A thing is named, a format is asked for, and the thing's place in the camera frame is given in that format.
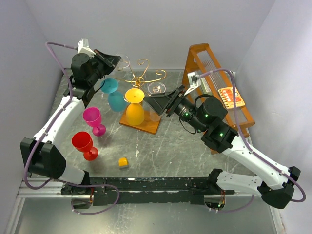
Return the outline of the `clear wine glass front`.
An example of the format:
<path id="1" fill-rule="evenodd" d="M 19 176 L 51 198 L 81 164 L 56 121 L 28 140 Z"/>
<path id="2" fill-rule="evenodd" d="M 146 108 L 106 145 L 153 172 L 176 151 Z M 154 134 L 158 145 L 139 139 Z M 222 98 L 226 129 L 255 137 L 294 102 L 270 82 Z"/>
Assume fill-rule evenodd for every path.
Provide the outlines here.
<path id="1" fill-rule="evenodd" d="M 130 58 L 126 54 L 116 53 L 116 56 L 121 57 L 119 63 L 115 67 L 116 71 L 123 71 L 130 66 Z"/>

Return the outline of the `clear wine glass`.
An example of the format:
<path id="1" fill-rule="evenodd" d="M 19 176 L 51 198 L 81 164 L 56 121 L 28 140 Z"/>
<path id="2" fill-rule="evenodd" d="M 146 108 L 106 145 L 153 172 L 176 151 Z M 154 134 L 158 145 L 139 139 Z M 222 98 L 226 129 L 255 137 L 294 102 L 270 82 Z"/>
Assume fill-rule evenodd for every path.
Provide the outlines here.
<path id="1" fill-rule="evenodd" d="M 123 71 L 130 66 L 130 58 L 126 54 L 116 53 L 116 56 L 121 57 L 119 63 L 115 67 L 116 71 Z"/>
<path id="2" fill-rule="evenodd" d="M 150 94 L 165 93 L 166 86 L 162 82 L 152 82 L 148 86 L 148 91 Z M 161 116 L 159 116 L 151 107 L 149 115 L 151 121 L 157 122 L 161 119 Z"/>

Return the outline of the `yellow plastic wine glass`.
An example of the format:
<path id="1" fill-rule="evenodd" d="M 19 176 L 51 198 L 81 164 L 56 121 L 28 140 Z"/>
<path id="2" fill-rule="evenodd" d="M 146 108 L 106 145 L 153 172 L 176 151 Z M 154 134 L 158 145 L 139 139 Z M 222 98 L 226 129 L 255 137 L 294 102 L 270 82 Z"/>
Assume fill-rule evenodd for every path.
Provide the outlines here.
<path id="1" fill-rule="evenodd" d="M 125 93 L 125 98 L 130 103 L 126 109 L 126 119 L 130 125 L 137 126 L 144 121 L 144 97 L 144 92 L 138 88 L 131 88 Z"/>

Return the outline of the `blue plastic wine glass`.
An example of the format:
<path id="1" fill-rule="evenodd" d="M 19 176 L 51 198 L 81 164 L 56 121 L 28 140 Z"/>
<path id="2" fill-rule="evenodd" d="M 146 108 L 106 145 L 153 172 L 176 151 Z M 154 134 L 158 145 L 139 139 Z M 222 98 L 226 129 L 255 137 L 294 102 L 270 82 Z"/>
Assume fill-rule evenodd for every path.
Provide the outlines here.
<path id="1" fill-rule="evenodd" d="M 123 112 L 127 106 L 123 94 L 117 90 L 118 81 L 114 78 L 106 78 L 101 84 L 101 91 L 108 94 L 108 104 L 112 111 Z"/>

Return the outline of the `magenta plastic wine glass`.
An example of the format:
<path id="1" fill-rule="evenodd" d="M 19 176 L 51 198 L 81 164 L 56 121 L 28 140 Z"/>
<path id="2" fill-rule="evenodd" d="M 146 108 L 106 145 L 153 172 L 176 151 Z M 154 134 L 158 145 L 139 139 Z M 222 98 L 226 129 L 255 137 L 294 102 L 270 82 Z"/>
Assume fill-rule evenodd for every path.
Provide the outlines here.
<path id="1" fill-rule="evenodd" d="M 102 116 L 98 108 L 90 107 L 85 109 L 82 117 L 86 124 L 92 127 L 92 133 L 95 136 L 100 137 L 105 134 L 106 127 L 102 124 Z"/>

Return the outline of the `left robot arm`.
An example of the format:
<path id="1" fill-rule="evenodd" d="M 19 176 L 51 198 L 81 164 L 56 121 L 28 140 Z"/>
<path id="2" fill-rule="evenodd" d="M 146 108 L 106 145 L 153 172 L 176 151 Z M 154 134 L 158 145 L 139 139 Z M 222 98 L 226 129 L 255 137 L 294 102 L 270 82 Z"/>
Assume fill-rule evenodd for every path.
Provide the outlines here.
<path id="1" fill-rule="evenodd" d="M 58 108 L 39 132 L 32 138 L 25 137 L 20 143 L 25 167 L 23 179 L 29 188 L 36 188 L 27 180 L 28 174 L 33 173 L 48 180 L 55 179 L 73 184 L 74 190 L 81 195 L 90 191 L 89 173 L 68 164 L 57 146 L 78 115 L 90 103 L 96 93 L 94 85 L 112 73 L 120 60 L 121 56 L 89 49 L 79 50 L 72 57 L 72 75 L 66 77 L 68 88 Z"/>

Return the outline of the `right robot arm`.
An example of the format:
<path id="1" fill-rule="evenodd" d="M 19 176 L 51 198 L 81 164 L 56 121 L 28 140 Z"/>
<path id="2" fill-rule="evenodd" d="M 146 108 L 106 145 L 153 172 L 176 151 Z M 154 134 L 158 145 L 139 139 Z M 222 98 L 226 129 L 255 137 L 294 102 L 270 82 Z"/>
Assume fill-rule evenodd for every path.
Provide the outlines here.
<path id="1" fill-rule="evenodd" d="M 280 165 L 251 146 L 241 133 L 223 121 L 227 110 L 216 97 L 201 95 L 205 100 L 197 107 L 185 98 L 183 89 L 184 86 L 180 86 L 172 92 L 148 95 L 143 100 L 159 116 L 177 114 L 180 122 L 203 134 L 201 140 L 208 148 L 231 157 L 254 173 L 249 176 L 213 170 L 207 181 L 208 191 L 222 195 L 226 191 L 258 195 L 277 209 L 284 209 L 293 201 L 294 186 L 301 171 L 294 166 Z"/>

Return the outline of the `wooden shelf rack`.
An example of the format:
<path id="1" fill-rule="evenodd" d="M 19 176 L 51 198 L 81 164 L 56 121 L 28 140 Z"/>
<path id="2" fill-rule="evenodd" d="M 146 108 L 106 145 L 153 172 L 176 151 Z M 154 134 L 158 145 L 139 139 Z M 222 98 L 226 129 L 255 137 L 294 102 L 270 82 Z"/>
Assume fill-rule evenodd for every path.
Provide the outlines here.
<path id="1" fill-rule="evenodd" d="M 186 59 L 182 84 L 186 87 L 189 86 L 187 78 L 188 73 L 198 72 L 201 74 L 218 68 L 221 68 L 221 65 L 210 49 L 209 44 L 201 43 L 191 45 Z M 219 100 L 222 99 L 218 93 L 218 89 L 230 87 L 232 85 L 227 73 L 223 71 L 206 76 L 205 79 L 213 93 L 213 96 L 217 97 Z M 201 86 L 199 86 L 195 89 L 195 91 L 188 94 L 188 99 L 193 102 L 195 97 L 201 94 L 203 94 L 203 92 L 201 90 Z M 243 136 L 248 137 L 248 128 L 253 126 L 255 121 L 245 106 L 237 107 L 236 113 Z"/>

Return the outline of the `red plastic wine glass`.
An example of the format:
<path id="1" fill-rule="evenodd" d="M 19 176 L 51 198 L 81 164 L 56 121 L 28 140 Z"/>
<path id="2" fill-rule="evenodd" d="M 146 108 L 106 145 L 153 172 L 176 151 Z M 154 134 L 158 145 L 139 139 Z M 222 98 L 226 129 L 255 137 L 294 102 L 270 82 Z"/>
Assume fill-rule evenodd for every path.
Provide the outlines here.
<path id="1" fill-rule="evenodd" d="M 81 153 L 87 161 L 95 160 L 98 150 L 93 146 L 93 140 L 88 132 L 81 131 L 72 137 L 72 145 Z"/>

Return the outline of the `white box on shelf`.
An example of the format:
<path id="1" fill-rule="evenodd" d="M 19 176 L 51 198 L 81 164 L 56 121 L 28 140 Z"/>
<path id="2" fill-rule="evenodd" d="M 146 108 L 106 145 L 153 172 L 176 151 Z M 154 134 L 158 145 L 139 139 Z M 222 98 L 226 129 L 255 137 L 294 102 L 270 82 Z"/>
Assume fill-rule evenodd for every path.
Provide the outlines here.
<path id="1" fill-rule="evenodd" d="M 203 94 L 208 94 L 208 95 L 212 96 L 213 93 L 212 93 L 212 91 L 211 91 L 211 89 L 210 89 L 206 79 L 205 78 L 201 78 L 200 80 L 201 80 L 201 90 L 202 90 Z"/>

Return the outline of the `orange patterned card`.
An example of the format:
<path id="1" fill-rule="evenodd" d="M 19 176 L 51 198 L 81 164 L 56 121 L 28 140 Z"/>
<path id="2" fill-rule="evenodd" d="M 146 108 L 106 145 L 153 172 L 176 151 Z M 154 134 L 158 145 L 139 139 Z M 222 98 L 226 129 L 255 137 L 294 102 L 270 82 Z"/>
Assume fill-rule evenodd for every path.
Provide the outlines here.
<path id="1" fill-rule="evenodd" d="M 244 107 L 245 102 L 240 93 L 236 90 L 233 92 L 233 87 L 225 87 L 218 89 L 218 93 L 227 110 L 234 108 L 234 101 L 236 107 Z"/>

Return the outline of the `yellow grey small block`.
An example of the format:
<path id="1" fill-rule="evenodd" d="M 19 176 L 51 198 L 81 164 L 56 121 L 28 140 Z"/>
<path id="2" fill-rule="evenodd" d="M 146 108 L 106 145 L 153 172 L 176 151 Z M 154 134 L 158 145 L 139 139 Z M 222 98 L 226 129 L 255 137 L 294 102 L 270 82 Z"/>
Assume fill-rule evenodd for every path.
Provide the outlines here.
<path id="1" fill-rule="evenodd" d="M 129 162 L 126 157 L 121 157 L 118 159 L 118 167 L 120 170 L 129 168 Z"/>

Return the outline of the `black base frame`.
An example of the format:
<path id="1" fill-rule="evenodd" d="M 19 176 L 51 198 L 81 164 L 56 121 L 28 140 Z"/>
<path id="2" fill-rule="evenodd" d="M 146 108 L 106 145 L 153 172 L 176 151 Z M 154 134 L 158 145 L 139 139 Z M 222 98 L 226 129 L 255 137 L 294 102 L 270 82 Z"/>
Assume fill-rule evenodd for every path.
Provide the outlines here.
<path id="1" fill-rule="evenodd" d="M 61 189 L 62 195 L 93 194 L 95 206 L 108 205 L 115 202 L 117 191 L 103 184 L 119 189 L 119 204 L 148 204 L 148 203 L 190 203 L 204 205 L 205 199 L 216 195 L 221 196 L 221 189 L 216 184 L 216 177 L 154 177 L 154 178 L 125 178 L 125 177 L 92 177 L 90 188 L 78 188 L 65 184 Z"/>

